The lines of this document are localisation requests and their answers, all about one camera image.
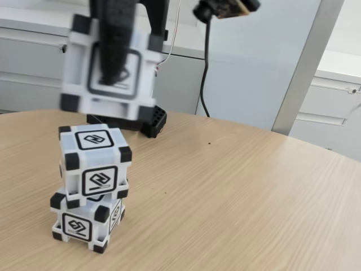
stacked cubes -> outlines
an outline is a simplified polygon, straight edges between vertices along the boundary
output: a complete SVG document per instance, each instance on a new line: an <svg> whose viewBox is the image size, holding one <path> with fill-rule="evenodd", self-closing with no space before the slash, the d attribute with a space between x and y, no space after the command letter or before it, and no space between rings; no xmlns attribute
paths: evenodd
<svg viewBox="0 0 361 271"><path fill-rule="evenodd" d="M124 216L131 149L110 124L60 127L59 140L64 187L50 200L58 216L53 237L65 242L76 238L103 253Z"/></svg>

cube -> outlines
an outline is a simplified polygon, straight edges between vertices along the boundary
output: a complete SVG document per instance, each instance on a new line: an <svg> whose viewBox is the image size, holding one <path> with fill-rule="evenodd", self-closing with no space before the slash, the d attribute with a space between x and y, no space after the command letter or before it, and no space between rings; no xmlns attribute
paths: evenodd
<svg viewBox="0 0 361 271"><path fill-rule="evenodd" d="M125 68L118 83L102 83L99 21L75 15L65 56L60 108L118 119L150 121L155 70L163 39L133 31Z"/></svg>
<svg viewBox="0 0 361 271"><path fill-rule="evenodd" d="M120 129L111 124L59 127L60 175L65 183L67 207L87 204L87 198L128 194L127 168L132 152Z"/></svg>
<svg viewBox="0 0 361 271"><path fill-rule="evenodd" d="M70 210L62 187L51 197L50 210L58 216L52 227L54 239L78 239L87 242L90 250L104 253L113 229L124 217L125 206L122 199L112 199L108 194L90 197L85 206Z"/></svg>

wood grain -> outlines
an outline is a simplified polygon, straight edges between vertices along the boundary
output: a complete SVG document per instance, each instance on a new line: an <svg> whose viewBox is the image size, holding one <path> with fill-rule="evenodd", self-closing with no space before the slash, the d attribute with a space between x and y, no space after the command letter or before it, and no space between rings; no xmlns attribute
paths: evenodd
<svg viewBox="0 0 361 271"><path fill-rule="evenodd" d="M360 164L265 130L169 114L133 150L126 215L104 255L53 240L57 127L74 113L0 116L0 270L360 271Z"/></svg>

black base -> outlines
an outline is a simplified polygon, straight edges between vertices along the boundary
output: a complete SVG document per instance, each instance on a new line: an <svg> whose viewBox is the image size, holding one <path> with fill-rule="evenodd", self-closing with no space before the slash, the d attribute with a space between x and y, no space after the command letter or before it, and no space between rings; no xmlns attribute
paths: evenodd
<svg viewBox="0 0 361 271"><path fill-rule="evenodd" d="M159 106L155 106L152 121L144 123L140 131L148 138L156 138L162 132L166 122L167 113Z"/></svg>
<svg viewBox="0 0 361 271"><path fill-rule="evenodd" d="M89 124L116 124L120 129L140 131L148 138L156 138L161 133L167 121L167 113L155 106L152 120L150 122L131 121L124 119L117 119L115 117L103 117L98 115L87 115L86 121Z"/></svg>
<svg viewBox="0 0 361 271"><path fill-rule="evenodd" d="M117 119L115 117L103 117L98 115L86 115L86 122L89 124L116 124L120 129L131 131L140 131L143 126L143 122L138 120L124 120Z"/></svg>

black cable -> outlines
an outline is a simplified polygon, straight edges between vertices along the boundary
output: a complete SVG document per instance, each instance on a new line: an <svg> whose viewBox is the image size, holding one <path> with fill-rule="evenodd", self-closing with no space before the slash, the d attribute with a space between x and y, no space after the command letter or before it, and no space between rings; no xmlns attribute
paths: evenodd
<svg viewBox="0 0 361 271"><path fill-rule="evenodd" d="M200 91L200 98L201 98L202 106L203 106L203 109L204 109L207 117L209 117L209 112L208 112L207 106L205 105L205 102L204 102L203 88L204 88L204 83L205 83L205 79L206 79L207 71L208 71L209 32L210 32L210 20L208 20L208 22L207 22L207 28L205 31L205 48L204 48L205 67L204 67L202 83L201 83L201 91Z"/></svg>

